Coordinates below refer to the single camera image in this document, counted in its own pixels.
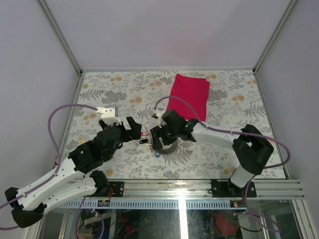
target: metal corner post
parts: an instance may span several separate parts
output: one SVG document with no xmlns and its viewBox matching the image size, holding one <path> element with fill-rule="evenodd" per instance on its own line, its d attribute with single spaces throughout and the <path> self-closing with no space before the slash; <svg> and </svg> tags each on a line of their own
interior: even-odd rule
<svg viewBox="0 0 319 239">
<path fill-rule="evenodd" d="M 287 6 L 287 8 L 285 9 L 282 17 L 280 18 L 273 34 L 271 35 L 263 53 L 261 54 L 260 58 L 258 59 L 256 65 L 254 66 L 253 71 L 254 72 L 258 72 L 261 65 L 263 64 L 268 52 L 270 51 L 272 45 L 274 44 L 275 40 L 277 39 L 280 31 L 282 30 L 283 26 L 285 25 L 290 13 L 293 11 L 294 7 L 296 6 L 297 2 L 299 0 L 291 0 Z"/>
<path fill-rule="evenodd" d="M 36 0 L 40 6 L 40 8 L 42 9 L 44 15 L 46 16 L 48 22 L 50 23 L 56 37 L 58 38 L 62 48 L 64 49 L 66 55 L 68 56 L 68 58 L 70 59 L 75 71 L 78 73 L 78 75 L 81 75 L 82 73 L 82 69 L 79 65 L 79 63 L 77 62 L 76 58 L 74 57 L 67 41 L 65 40 L 62 31 L 60 30 L 48 4 L 46 3 L 45 0 Z"/>
</svg>

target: white wall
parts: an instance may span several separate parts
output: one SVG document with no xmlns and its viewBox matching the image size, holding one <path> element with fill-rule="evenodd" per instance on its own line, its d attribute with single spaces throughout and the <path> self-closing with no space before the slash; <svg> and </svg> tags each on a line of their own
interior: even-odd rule
<svg viewBox="0 0 319 239">
<path fill-rule="evenodd" d="M 253 68 L 289 0 L 47 0 L 82 68 Z"/>
<path fill-rule="evenodd" d="M 71 99 L 77 75 L 35 0 L 0 2 L 0 204 L 9 187 L 42 176 L 54 148 L 47 118 Z M 59 137 L 65 112 L 52 122 Z M 15 226 L 11 207 L 0 211 L 0 227 Z M 0 238 L 21 238 L 23 230 Z"/>
<path fill-rule="evenodd" d="M 289 170 L 293 177 L 300 179 L 317 226 L 318 76 L 319 1 L 301 0 L 266 58 L 259 77 L 279 139 L 292 151 Z"/>
</svg>

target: table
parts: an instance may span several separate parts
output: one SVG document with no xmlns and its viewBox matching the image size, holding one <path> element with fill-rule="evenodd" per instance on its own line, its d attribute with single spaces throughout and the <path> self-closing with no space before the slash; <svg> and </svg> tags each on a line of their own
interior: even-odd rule
<svg viewBox="0 0 319 239">
<path fill-rule="evenodd" d="M 94 107 L 116 105 L 125 126 L 128 126 L 126 117 L 132 116 L 142 124 L 142 131 L 149 131 L 157 124 L 152 118 L 154 105 L 170 95 L 177 73 L 210 82 L 208 123 L 225 129 L 241 128 L 249 123 L 262 134 L 272 136 L 256 79 L 248 70 L 86 72 L 78 103 Z M 159 108 L 166 109 L 167 103 L 168 100 L 163 101 Z M 92 110 L 76 109 L 64 156 L 96 136 L 101 130 L 98 120 L 99 115 Z M 280 162 L 275 148 L 267 165 Z M 210 143 L 179 140 L 173 153 L 156 158 L 150 146 L 131 141 L 117 150 L 104 172 L 110 179 L 222 179 L 229 178 L 238 165 L 232 150 Z M 279 167 L 264 170 L 257 178 L 280 179 L 285 174 Z"/>
</svg>

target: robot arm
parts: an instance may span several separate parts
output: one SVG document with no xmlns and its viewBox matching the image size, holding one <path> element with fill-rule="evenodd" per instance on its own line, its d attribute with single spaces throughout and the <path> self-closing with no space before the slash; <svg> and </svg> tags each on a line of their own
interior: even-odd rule
<svg viewBox="0 0 319 239">
<path fill-rule="evenodd" d="M 106 194 L 109 182 L 105 174 L 97 168 L 112 159 L 115 151 L 121 148 L 124 142 L 140 139 L 142 125 L 135 123 L 132 117 L 127 117 L 131 129 L 126 130 L 123 122 L 117 118 L 116 107 L 97 109 L 97 113 L 102 114 L 99 124 L 103 130 L 98 132 L 93 140 L 70 152 L 57 172 L 53 169 L 24 188 L 6 190 L 7 201 L 19 198 L 10 204 L 13 207 L 13 219 L 19 227 L 31 226 L 53 208 L 74 198 Z M 28 193 L 53 175 L 45 185 Z M 68 184 L 75 178 L 83 179 Z"/>
<path fill-rule="evenodd" d="M 193 142 L 209 142 L 233 149 L 240 166 L 232 174 L 229 183 L 237 188 L 244 188 L 254 175 L 261 174 L 274 151 L 272 145 L 264 138 L 208 130 L 198 120 L 186 121 L 174 110 L 169 110 L 162 115 L 157 114 L 157 118 L 160 125 L 151 129 L 155 151 L 162 149 L 163 145 L 172 144 L 177 138 Z M 250 124 L 236 131 L 261 134 Z"/>
</svg>

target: cable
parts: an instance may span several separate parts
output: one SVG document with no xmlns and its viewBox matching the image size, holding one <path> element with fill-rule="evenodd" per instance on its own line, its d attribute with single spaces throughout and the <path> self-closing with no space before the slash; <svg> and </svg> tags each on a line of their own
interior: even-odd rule
<svg viewBox="0 0 319 239">
<path fill-rule="evenodd" d="M 76 238 L 79 238 L 77 227 L 78 227 L 78 223 L 79 223 L 81 207 L 83 206 L 85 199 L 86 199 L 86 197 L 83 197 L 83 200 L 81 201 L 79 208 L 76 210 L 76 221 L 75 221 L 75 226 L 74 226 L 74 234 L 75 234 Z"/>
<path fill-rule="evenodd" d="M 92 212 L 93 212 L 93 213 L 96 213 L 96 215 L 98 215 L 98 216 L 100 217 L 100 219 L 101 219 L 101 222 L 102 222 L 102 230 L 101 230 L 101 234 L 100 234 L 100 236 L 99 236 L 98 239 L 102 239 L 102 236 L 103 236 L 103 233 L 104 233 L 104 218 L 103 218 L 102 215 L 99 214 L 97 211 L 93 210 Z"/>
<path fill-rule="evenodd" d="M 264 216 L 264 215 L 260 215 L 260 214 L 257 214 L 257 213 L 253 213 L 253 212 L 251 211 L 250 207 L 249 207 L 248 204 L 247 204 L 247 194 L 248 194 L 249 185 L 250 185 L 251 181 L 254 179 L 254 177 L 252 177 L 252 178 L 248 181 L 247 186 L 246 186 L 246 189 L 245 189 L 245 198 L 246 198 L 245 202 L 246 202 L 246 208 L 247 208 L 247 210 L 249 211 L 248 214 L 250 214 L 250 215 L 253 217 L 253 219 L 255 220 L 255 222 L 256 222 L 258 225 L 260 225 L 261 227 L 263 227 L 264 229 L 266 229 L 266 230 L 268 230 L 268 231 L 270 231 L 270 232 L 273 232 L 273 233 L 279 233 L 279 232 L 281 231 L 281 229 L 280 229 L 279 225 L 277 224 L 277 222 L 275 222 L 275 221 L 272 220 L 271 218 L 266 217 L 266 216 Z M 265 218 L 265 219 L 271 221 L 274 225 L 276 225 L 276 227 L 277 227 L 278 229 L 275 230 L 275 229 L 272 229 L 272 228 L 269 228 L 269 227 L 265 226 L 265 225 L 262 224 L 256 217 L 262 217 L 262 218 Z"/>
<path fill-rule="evenodd" d="M 247 229 L 245 227 L 242 227 L 240 226 L 241 229 L 245 230 L 245 231 L 248 231 L 248 232 L 251 232 L 251 233 L 258 233 L 258 232 L 261 232 L 262 229 L 259 229 L 259 230 L 251 230 L 251 229 Z"/>
<path fill-rule="evenodd" d="M 116 222 L 123 222 L 123 221 L 121 221 L 121 220 L 115 220 L 115 222 L 113 222 L 112 224 L 110 224 L 110 227 L 111 227 L 114 223 L 116 223 Z"/>
<path fill-rule="evenodd" d="M 264 169 L 267 169 L 267 168 L 276 168 L 276 167 L 280 167 L 280 166 L 283 166 L 285 165 L 286 163 L 289 162 L 290 158 L 291 158 L 291 152 L 289 150 L 289 148 L 282 142 L 280 142 L 279 140 L 276 140 L 275 138 L 271 138 L 269 136 L 265 136 L 265 135 L 262 135 L 262 134 L 257 134 L 257 133 L 247 133 L 247 132 L 238 132 L 238 131 L 230 131 L 230 130 L 225 130 L 225 129 L 217 129 L 217 128 L 213 128 L 213 127 L 210 127 L 210 126 L 207 126 L 203 121 L 201 121 L 201 119 L 199 118 L 198 114 L 196 113 L 196 111 L 193 109 L 193 107 L 187 103 L 185 100 L 179 98 L 179 97 L 176 97 L 176 96 L 166 96 L 166 97 L 163 97 L 161 98 L 159 101 L 156 102 L 155 104 L 155 107 L 154 109 L 156 110 L 157 107 L 158 107 L 158 104 L 162 101 L 162 100 L 165 100 L 165 99 L 177 99 L 177 100 L 180 100 L 182 101 L 184 104 L 186 104 L 190 109 L 191 111 L 194 113 L 196 119 L 198 120 L 198 122 L 203 126 L 205 127 L 206 129 L 210 129 L 212 131 L 215 131 L 215 132 L 219 132 L 219 133 L 229 133 L 229 134 L 238 134 L 238 135 L 246 135 L 246 136 L 254 136 L 254 137 L 259 137 L 259 138 L 265 138 L 267 140 L 271 140 L 279 145 L 281 145 L 286 151 L 287 151 L 287 159 L 282 162 L 282 163 L 279 163 L 279 164 L 275 164 L 275 165 L 271 165 L 271 166 L 266 166 L 264 167 Z"/>
<path fill-rule="evenodd" d="M 48 131 L 49 131 L 49 135 L 50 135 L 50 138 L 51 138 L 51 140 L 52 140 L 52 143 L 53 143 L 53 145 L 54 145 L 54 148 L 55 148 L 55 150 L 56 150 L 56 153 L 57 153 L 57 155 L 58 155 L 58 164 L 57 164 L 57 167 L 55 168 L 55 173 L 57 173 L 57 172 L 59 171 L 60 167 L 61 167 L 61 153 L 60 153 L 60 150 L 59 150 L 59 148 L 58 148 L 57 143 L 55 142 L 55 139 L 54 139 L 54 137 L 53 137 L 52 131 L 51 131 L 51 120 L 52 120 L 53 115 L 54 115 L 57 111 L 59 111 L 60 109 L 63 109 L 63 108 L 66 108 L 66 107 L 72 107 L 72 106 L 86 107 L 86 108 L 89 108 L 89 109 L 93 109 L 93 110 L 95 110 L 95 111 L 97 110 L 97 108 L 92 107 L 92 106 L 87 106 L 87 105 L 82 105 L 82 104 L 67 104 L 67 105 L 63 105 L 63 106 L 60 106 L 60 107 L 56 108 L 56 109 L 50 114 L 49 119 L 48 119 Z M 55 177 L 55 175 L 51 175 L 48 179 L 46 179 L 45 181 L 43 181 L 43 182 L 40 183 L 39 185 L 35 186 L 34 188 L 30 189 L 29 191 L 27 191 L 27 192 L 25 193 L 25 195 L 28 195 L 28 194 L 32 193 L 33 191 L 37 190 L 38 188 L 42 187 L 43 185 L 47 184 L 47 183 L 50 182 L 50 181 L 52 180 L 52 178 L 54 178 L 54 177 Z M 0 210 L 1 210 L 2 208 L 4 208 L 5 206 L 7 206 L 7 205 L 9 205 L 9 204 L 11 204 L 11 203 L 13 203 L 13 202 L 15 202 L 15 201 L 17 201 L 17 200 L 23 198 L 23 197 L 24 197 L 24 195 L 20 195 L 20 196 L 18 196 L 18 197 L 16 197 L 16 198 L 14 198 L 14 199 L 12 199 L 12 200 L 6 202 L 6 203 L 3 203 L 3 204 L 0 206 Z M 9 231 L 9 230 L 17 229 L 17 228 L 19 228 L 19 226 L 14 226 L 14 227 L 9 227 L 9 228 L 2 228 L 2 227 L 0 227 L 0 231 Z"/>
<path fill-rule="evenodd" d="M 205 127 L 206 129 L 209 129 L 209 130 L 212 130 L 212 131 L 215 131 L 215 132 L 219 132 L 219 133 L 229 133 L 229 134 L 237 134 L 237 135 L 246 135 L 246 136 L 254 136 L 254 137 L 259 137 L 259 138 L 265 138 L 267 140 L 271 140 L 279 145 L 281 145 L 287 152 L 287 159 L 282 162 L 282 163 L 279 163 L 279 164 L 275 164 L 275 165 L 271 165 L 271 166 L 266 166 L 264 167 L 264 169 L 267 169 L 267 168 L 275 168 L 275 167 L 280 167 L 280 166 L 283 166 L 285 165 L 286 163 L 289 162 L 290 158 L 291 158 L 291 152 L 289 150 L 289 148 L 282 142 L 280 142 L 279 140 L 276 140 L 274 138 L 271 138 L 269 136 L 265 136 L 265 135 L 262 135 L 262 134 L 257 134 L 257 133 L 247 133 L 247 132 L 238 132 L 238 131 L 229 131 L 229 130 L 224 130 L 224 129 L 217 129 L 217 128 L 213 128 L 213 127 L 210 127 L 208 125 L 206 125 L 203 121 L 201 121 L 201 119 L 199 118 L 198 114 L 196 113 L 196 111 L 193 109 L 193 107 L 187 103 L 185 100 L 179 98 L 179 97 L 176 97 L 176 96 L 166 96 L 166 97 L 163 97 L 161 98 L 160 100 L 158 100 L 154 106 L 154 110 L 157 109 L 158 107 L 158 104 L 162 101 L 162 100 L 165 100 L 165 99 L 177 99 L 179 101 L 182 101 L 184 104 L 186 104 L 190 109 L 191 111 L 194 113 L 196 119 L 198 120 L 198 122 L 203 126 Z M 247 210 L 249 212 L 249 214 L 253 217 L 253 219 L 256 221 L 257 224 L 261 225 L 263 228 L 267 229 L 268 231 L 270 232 L 275 232 L 275 233 L 278 233 L 280 232 L 280 228 L 279 228 L 279 225 L 273 221 L 272 219 L 268 218 L 268 217 L 265 217 L 263 215 L 259 215 L 259 214 L 255 214 L 251 211 L 251 209 L 249 208 L 248 204 L 247 204 L 247 193 L 248 193 L 248 188 L 249 188 L 249 185 L 250 185 L 250 182 L 252 181 L 252 179 L 254 178 L 252 177 L 248 183 L 247 183 L 247 186 L 246 186 L 246 190 L 245 190 L 245 202 L 246 202 L 246 207 L 247 207 Z M 277 230 L 274 230 L 272 228 L 269 228 L 269 227 L 266 227 L 264 226 L 256 217 L 262 217 L 262 218 L 265 218 L 267 220 L 270 220 L 273 224 L 275 224 L 277 226 Z"/>
<path fill-rule="evenodd" d="M 120 229 L 118 229 L 117 233 L 114 235 L 113 238 L 115 238 L 119 234 L 119 232 L 121 231 L 121 229 L 124 226 L 124 224 L 125 224 L 125 222 L 122 222 L 122 225 L 121 225 Z"/>
<path fill-rule="evenodd" d="M 110 203 L 111 203 L 112 194 L 113 194 L 113 188 L 110 188 L 109 189 L 109 201 L 110 201 Z"/>
</svg>

